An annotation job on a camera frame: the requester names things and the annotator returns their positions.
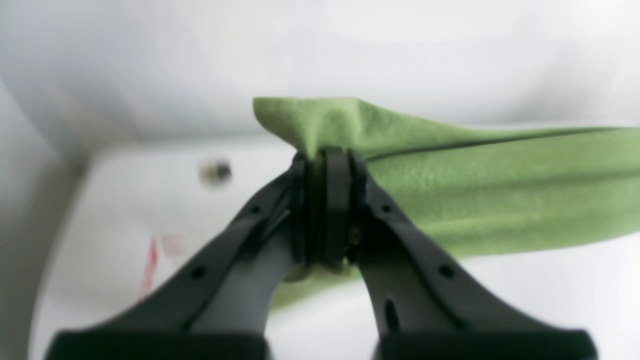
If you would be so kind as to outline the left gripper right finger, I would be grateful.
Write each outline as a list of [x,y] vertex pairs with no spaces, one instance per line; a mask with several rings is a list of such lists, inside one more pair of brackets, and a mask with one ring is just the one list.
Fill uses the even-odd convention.
[[586,331],[513,308],[423,234],[380,187],[365,161],[322,151],[322,261],[354,265],[377,324],[376,360],[596,360]]

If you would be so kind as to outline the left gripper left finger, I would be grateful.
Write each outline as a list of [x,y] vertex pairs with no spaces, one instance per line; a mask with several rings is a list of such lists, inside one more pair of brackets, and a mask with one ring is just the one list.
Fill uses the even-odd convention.
[[59,332],[46,359],[272,359],[265,329],[275,292],[323,260],[314,207],[325,163],[297,153],[153,294],[99,325]]

